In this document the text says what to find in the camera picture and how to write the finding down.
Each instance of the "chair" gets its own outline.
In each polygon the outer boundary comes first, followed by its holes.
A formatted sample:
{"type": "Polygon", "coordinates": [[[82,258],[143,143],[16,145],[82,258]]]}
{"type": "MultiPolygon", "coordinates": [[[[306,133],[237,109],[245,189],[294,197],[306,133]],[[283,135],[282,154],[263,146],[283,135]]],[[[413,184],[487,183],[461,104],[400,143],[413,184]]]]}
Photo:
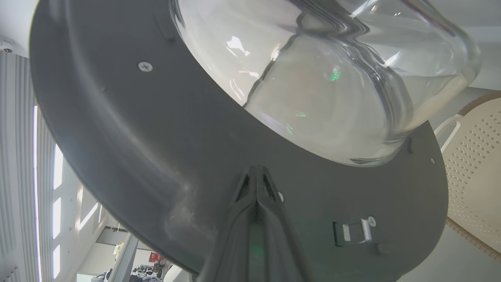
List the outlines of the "chair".
{"type": "Polygon", "coordinates": [[[501,262],[501,91],[466,105],[435,135],[454,123],[441,148],[449,184],[446,224],[501,262]]]}

